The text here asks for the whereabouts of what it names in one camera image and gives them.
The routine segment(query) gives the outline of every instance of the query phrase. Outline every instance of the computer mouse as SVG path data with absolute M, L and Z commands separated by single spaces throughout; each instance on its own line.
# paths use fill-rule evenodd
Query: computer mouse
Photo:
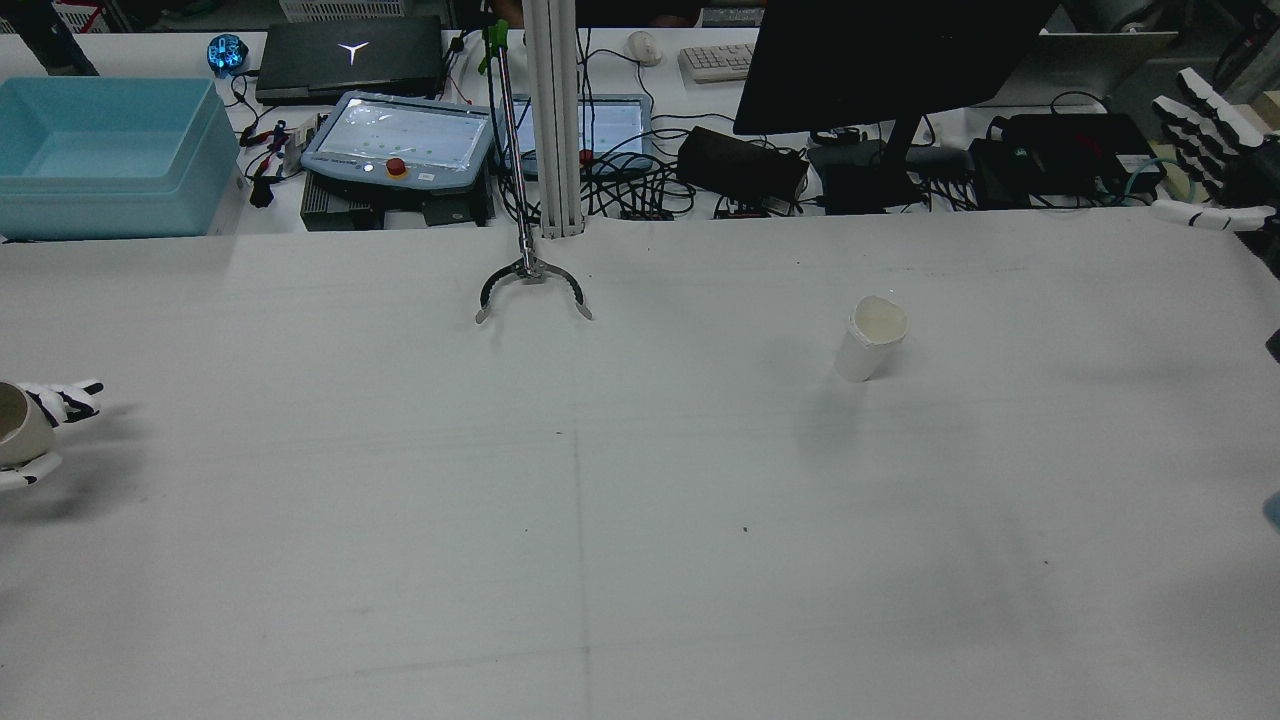
M 652 68 L 662 61 L 662 50 L 653 35 L 637 29 L 627 37 L 627 54 L 631 59 L 646 68 Z

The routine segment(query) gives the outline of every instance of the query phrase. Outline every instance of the black power adapter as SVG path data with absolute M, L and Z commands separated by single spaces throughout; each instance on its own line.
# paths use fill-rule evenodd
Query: black power adapter
M 680 146 L 676 177 L 748 205 L 796 201 L 809 163 L 778 150 L 695 127 Z

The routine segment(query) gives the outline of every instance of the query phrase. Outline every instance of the storage crate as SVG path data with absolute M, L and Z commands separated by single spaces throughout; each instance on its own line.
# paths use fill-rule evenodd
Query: storage crate
M 397 18 L 404 14 L 404 4 L 401 0 L 360 0 L 358 3 L 280 0 L 280 9 L 284 10 L 284 19 L 291 23 Z
M 93 3 L 54 3 L 54 12 L 67 23 L 72 32 L 108 32 L 102 6 Z M 12 24 L 0 19 L 0 33 L 17 32 Z
M 0 85 L 0 234 L 204 234 L 239 146 L 211 78 Z

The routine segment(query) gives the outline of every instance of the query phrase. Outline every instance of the white paper cup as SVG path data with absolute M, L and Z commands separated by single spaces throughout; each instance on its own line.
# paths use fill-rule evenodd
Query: white paper cup
M 874 295 L 861 299 L 849 318 L 845 342 L 836 354 L 836 372 L 852 383 L 865 380 L 904 337 L 905 310 Z
M 54 428 L 22 388 L 0 382 L 0 468 L 35 460 L 54 447 Z

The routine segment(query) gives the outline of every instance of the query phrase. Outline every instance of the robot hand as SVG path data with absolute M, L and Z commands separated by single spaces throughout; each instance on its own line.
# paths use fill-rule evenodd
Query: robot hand
M 31 397 L 50 428 L 78 423 L 97 415 L 101 410 L 101 402 L 93 397 L 102 392 L 102 383 L 99 380 L 83 380 L 68 386 L 15 383 L 15 387 Z M 33 484 L 52 473 L 61 461 L 61 456 L 56 452 L 47 451 L 23 462 L 0 466 L 0 491 Z
M 1280 206 L 1280 142 L 1258 132 L 1196 70 L 1178 73 L 1187 104 L 1160 96 L 1152 110 L 1174 145 L 1178 165 L 1204 186 L 1216 206 L 1160 200 L 1161 219 L 1215 231 L 1257 231 Z

